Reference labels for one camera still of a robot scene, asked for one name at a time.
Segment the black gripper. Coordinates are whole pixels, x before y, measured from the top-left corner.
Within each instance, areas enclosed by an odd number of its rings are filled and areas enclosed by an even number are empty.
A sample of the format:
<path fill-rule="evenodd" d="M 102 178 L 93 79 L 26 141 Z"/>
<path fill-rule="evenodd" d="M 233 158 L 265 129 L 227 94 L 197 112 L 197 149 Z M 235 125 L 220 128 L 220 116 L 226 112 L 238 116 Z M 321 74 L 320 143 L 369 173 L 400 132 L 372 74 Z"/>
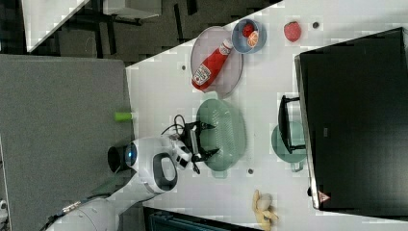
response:
<path fill-rule="evenodd" d="M 191 152 L 193 162 L 207 161 L 213 155 L 217 154 L 219 149 L 205 150 L 199 149 L 199 134 L 202 130 L 214 129 L 215 126 L 202 121 L 187 123 L 184 127 L 184 144 Z"/>

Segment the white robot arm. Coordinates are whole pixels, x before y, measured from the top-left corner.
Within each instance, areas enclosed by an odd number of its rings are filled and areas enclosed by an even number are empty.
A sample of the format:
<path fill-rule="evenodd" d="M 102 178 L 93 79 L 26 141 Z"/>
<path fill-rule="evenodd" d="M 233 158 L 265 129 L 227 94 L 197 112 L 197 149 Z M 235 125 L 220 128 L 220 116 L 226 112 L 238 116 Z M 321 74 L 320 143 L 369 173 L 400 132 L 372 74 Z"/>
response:
<path fill-rule="evenodd" d="M 177 125 L 175 132 L 141 138 L 119 148 L 115 178 L 123 185 L 111 193 L 81 199 L 51 216 L 39 231 L 116 231 L 119 216 L 134 204 L 173 190 L 178 171 L 205 162 L 218 149 L 205 150 L 200 134 L 211 124 L 195 121 Z"/>

